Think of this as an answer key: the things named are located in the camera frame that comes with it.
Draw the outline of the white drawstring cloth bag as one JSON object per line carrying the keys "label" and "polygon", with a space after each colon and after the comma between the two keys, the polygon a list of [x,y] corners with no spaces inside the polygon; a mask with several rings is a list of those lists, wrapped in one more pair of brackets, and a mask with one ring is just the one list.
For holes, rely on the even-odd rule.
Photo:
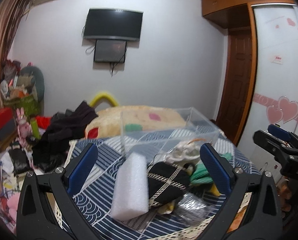
{"label": "white drawstring cloth bag", "polygon": [[199,150],[200,146],[196,142],[181,141],[165,154],[164,161],[180,166],[188,163],[196,165],[201,161]]}

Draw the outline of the grey glitter pouch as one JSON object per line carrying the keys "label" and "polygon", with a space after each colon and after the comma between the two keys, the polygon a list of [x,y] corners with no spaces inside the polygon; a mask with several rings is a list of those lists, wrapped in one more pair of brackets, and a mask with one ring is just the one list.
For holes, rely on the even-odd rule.
{"label": "grey glitter pouch", "polygon": [[196,226],[207,219],[213,210],[214,205],[188,192],[176,203],[173,213],[186,225]]}

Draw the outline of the black pouch with gold chain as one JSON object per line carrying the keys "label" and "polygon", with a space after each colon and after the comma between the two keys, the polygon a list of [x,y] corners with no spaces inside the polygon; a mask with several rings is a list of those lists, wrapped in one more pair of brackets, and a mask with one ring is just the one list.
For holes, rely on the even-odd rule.
{"label": "black pouch with gold chain", "polygon": [[158,162],[147,168],[149,209],[156,209],[183,196],[190,176],[177,164]]}

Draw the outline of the white foam block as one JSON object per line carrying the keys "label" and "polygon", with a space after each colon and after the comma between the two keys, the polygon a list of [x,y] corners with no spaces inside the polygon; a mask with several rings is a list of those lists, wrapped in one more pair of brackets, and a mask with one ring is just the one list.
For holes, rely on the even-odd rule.
{"label": "white foam block", "polygon": [[149,211],[147,162],[143,155],[131,153],[119,168],[110,217],[126,221]]}

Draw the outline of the green knitted soft item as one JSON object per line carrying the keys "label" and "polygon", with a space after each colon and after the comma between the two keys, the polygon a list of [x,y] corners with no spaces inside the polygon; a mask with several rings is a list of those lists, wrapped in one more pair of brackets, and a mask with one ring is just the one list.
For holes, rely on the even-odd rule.
{"label": "green knitted soft item", "polygon": [[211,178],[210,173],[207,171],[205,165],[203,163],[190,163],[193,166],[194,171],[190,176],[190,185],[199,186],[203,184],[212,184],[213,179]]}

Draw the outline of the yellow soft toy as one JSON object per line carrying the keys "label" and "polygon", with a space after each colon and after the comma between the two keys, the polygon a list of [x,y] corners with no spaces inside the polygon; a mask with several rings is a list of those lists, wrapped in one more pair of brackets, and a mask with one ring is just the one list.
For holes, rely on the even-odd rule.
{"label": "yellow soft toy", "polygon": [[215,183],[212,184],[211,188],[209,189],[209,193],[211,193],[212,195],[219,197],[221,195],[221,193],[218,191]]}

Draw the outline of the blue patterned bed cover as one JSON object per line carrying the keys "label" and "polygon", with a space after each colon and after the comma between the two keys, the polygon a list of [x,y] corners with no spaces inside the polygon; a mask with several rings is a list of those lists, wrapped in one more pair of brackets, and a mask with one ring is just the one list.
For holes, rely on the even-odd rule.
{"label": "blue patterned bed cover", "polygon": [[182,164],[163,162],[181,142],[193,146],[196,166],[208,142],[233,167],[258,174],[229,139],[205,125],[70,142],[68,160],[88,144],[97,147],[93,168],[72,200],[100,239],[196,239],[206,229],[226,197],[210,192],[210,175],[195,186]]}

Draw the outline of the white wardrobe with pink hearts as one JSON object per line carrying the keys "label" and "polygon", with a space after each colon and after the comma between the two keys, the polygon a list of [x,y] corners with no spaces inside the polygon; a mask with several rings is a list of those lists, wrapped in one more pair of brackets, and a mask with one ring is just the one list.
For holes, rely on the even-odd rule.
{"label": "white wardrobe with pink hearts", "polygon": [[281,3],[252,5],[257,33],[254,94],[238,149],[260,172],[280,180],[281,166],[253,142],[270,124],[298,135],[298,7]]}

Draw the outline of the black clothes pile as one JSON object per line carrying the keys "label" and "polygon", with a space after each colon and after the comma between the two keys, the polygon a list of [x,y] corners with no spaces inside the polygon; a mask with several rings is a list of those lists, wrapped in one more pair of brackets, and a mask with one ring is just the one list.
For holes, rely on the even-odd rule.
{"label": "black clothes pile", "polygon": [[85,101],[70,114],[53,116],[41,139],[32,147],[33,166],[51,172],[66,160],[69,142],[84,137],[87,125],[97,118]]}

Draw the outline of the beige blanket with coloured patches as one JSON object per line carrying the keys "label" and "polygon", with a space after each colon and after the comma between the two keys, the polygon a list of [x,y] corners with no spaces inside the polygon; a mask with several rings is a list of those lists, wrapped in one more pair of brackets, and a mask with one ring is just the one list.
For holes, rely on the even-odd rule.
{"label": "beige blanket with coloured patches", "polygon": [[186,126],[181,115],[170,108],[118,106],[101,110],[85,129],[86,139],[119,136],[122,132],[152,131]]}

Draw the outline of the brown wooden door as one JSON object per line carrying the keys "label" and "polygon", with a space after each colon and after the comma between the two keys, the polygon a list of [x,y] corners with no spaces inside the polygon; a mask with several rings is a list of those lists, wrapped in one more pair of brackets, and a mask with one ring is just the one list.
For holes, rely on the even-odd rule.
{"label": "brown wooden door", "polygon": [[250,29],[230,30],[225,83],[216,119],[217,126],[233,141],[246,105],[252,63]]}

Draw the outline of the clear plastic storage box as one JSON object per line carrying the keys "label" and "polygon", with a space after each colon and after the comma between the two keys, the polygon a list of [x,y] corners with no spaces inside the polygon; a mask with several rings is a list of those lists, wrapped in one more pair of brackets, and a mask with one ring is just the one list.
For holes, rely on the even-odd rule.
{"label": "clear plastic storage box", "polygon": [[205,142],[216,143],[219,129],[202,113],[193,107],[173,109],[186,121],[186,126],[152,131],[122,132],[122,153],[135,152],[150,162],[158,154],[173,149],[181,141],[194,141],[199,146]]}

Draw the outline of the yellow foam tube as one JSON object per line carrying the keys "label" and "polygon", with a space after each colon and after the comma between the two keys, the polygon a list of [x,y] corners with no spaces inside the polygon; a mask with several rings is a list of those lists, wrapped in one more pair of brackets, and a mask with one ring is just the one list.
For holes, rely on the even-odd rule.
{"label": "yellow foam tube", "polygon": [[90,107],[96,107],[103,100],[107,101],[112,107],[119,106],[118,101],[109,92],[99,92],[89,102]]}

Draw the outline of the pink bunny plush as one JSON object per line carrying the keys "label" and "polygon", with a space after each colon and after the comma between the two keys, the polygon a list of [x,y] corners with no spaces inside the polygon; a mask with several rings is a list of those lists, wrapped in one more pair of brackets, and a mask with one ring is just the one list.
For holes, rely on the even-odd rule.
{"label": "pink bunny plush", "polygon": [[16,115],[17,115],[16,122],[17,122],[19,144],[22,147],[26,147],[27,146],[26,139],[27,137],[30,137],[32,135],[31,125],[27,121],[23,107],[16,109]]}

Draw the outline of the green box with toys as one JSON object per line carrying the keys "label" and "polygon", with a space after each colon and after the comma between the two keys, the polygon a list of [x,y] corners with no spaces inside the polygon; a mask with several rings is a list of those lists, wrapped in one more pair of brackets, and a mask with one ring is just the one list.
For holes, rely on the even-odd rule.
{"label": "green box with toys", "polygon": [[10,107],[14,111],[23,108],[24,115],[28,118],[41,113],[41,105],[35,93],[24,96],[23,98],[3,99],[2,101],[5,107]]}

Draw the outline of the grey green plush cushion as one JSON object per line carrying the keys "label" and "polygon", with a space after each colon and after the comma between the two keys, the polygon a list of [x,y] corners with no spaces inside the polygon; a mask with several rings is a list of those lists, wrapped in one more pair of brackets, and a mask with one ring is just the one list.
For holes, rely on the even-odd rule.
{"label": "grey green plush cushion", "polygon": [[45,84],[42,71],[36,66],[25,66],[20,70],[21,75],[28,75],[33,77],[33,85],[37,91],[37,101],[41,102],[44,99]]}

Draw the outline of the small dark wall monitor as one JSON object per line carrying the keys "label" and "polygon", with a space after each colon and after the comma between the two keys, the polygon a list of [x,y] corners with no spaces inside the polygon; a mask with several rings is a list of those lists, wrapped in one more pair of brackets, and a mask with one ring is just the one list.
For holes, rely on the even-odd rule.
{"label": "small dark wall monitor", "polygon": [[97,40],[94,50],[95,63],[124,63],[127,42],[121,40]]}

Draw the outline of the wall mounted black television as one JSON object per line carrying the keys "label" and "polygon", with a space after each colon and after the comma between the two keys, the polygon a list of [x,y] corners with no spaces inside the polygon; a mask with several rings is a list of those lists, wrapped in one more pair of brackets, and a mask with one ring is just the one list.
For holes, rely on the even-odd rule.
{"label": "wall mounted black television", "polygon": [[90,9],[83,37],[94,40],[139,41],[143,14],[122,9]]}

